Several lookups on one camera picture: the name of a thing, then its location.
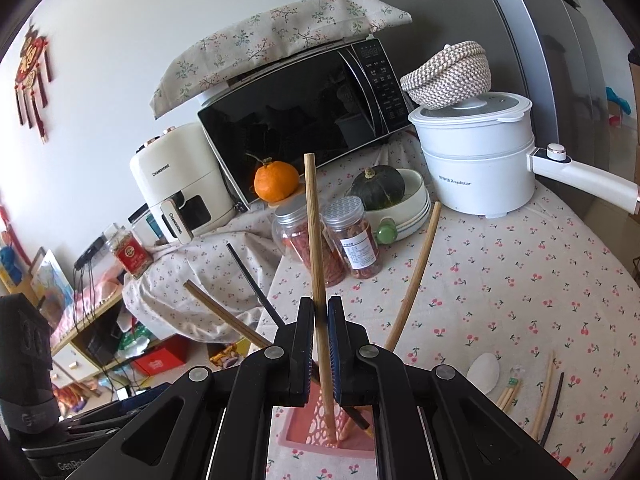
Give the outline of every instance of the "microwave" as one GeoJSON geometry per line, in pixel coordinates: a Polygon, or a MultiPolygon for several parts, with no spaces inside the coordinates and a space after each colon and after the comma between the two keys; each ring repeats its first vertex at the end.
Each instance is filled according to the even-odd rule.
{"type": "Polygon", "coordinates": [[[410,125],[410,101],[372,36],[305,50],[210,95],[198,117],[239,210],[257,199],[257,159],[282,160],[303,174],[305,153],[315,153],[319,167],[410,125]]]}

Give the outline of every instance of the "white drawer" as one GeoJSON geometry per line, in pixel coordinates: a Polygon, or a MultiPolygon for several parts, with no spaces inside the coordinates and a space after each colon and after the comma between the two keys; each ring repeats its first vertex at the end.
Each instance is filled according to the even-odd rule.
{"type": "Polygon", "coordinates": [[[71,343],[64,345],[53,357],[54,361],[64,368],[76,381],[97,374],[100,370],[71,343]]]}
{"type": "Polygon", "coordinates": [[[62,373],[60,368],[58,368],[58,365],[55,363],[53,363],[53,370],[49,372],[49,375],[51,376],[51,383],[55,384],[59,388],[63,388],[73,382],[68,375],[62,373]]]}

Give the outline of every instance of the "jar lid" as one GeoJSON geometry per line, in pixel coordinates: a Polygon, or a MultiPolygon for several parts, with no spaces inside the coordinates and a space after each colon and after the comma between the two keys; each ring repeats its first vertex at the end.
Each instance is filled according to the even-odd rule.
{"type": "Polygon", "coordinates": [[[279,205],[274,213],[280,225],[290,226],[306,219],[306,194],[298,194],[279,205]]]}
{"type": "Polygon", "coordinates": [[[364,216],[364,204],[359,196],[343,196],[322,210],[324,224],[336,231],[349,227],[364,216]]]}
{"type": "Polygon", "coordinates": [[[478,123],[498,118],[517,116],[531,109],[532,103],[526,97],[507,92],[486,92],[478,97],[465,99],[446,108],[427,110],[416,108],[409,120],[416,124],[435,126],[436,124],[478,123]]]}

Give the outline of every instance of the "chinese knot decoration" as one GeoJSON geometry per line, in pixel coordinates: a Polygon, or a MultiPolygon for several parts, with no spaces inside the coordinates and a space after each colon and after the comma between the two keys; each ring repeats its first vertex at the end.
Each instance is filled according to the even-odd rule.
{"type": "Polygon", "coordinates": [[[44,123],[38,113],[38,104],[36,102],[37,93],[40,94],[40,102],[42,108],[45,108],[49,101],[45,93],[42,81],[42,65],[40,58],[44,59],[44,69],[47,72],[47,81],[51,82],[51,69],[49,65],[49,54],[47,46],[49,42],[44,36],[38,36],[38,31],[33,29],[33,25],[29,26],[29,30],[24,37],[24,44],[20,50],[20,66],[15,75],[15,103],[18,107],[18,119],[20,124],[24,124],[26,118],[27,124],[33,128],[33,123],[38,127],[40,139],[47,142],[47,133],[44,129],[44,123]]]}

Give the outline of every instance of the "white air fryer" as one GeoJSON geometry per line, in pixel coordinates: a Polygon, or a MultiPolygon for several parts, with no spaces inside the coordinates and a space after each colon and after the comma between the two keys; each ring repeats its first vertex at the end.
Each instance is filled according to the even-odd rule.
{"type": "Polygon", "coordinates": [[[487,92],[446,108],[409,115],[440,201],[463,213],[498,218],[532,197],[535,175],[640,210],[638,185],[567,156],[564,146],[534,144],[526,97],[487,92]]]}
{"type": "Polygon", "coordinates": [[[188,243],[236,214],[200,123],[147,141],[129,167],[169,242],[188,243]]]}

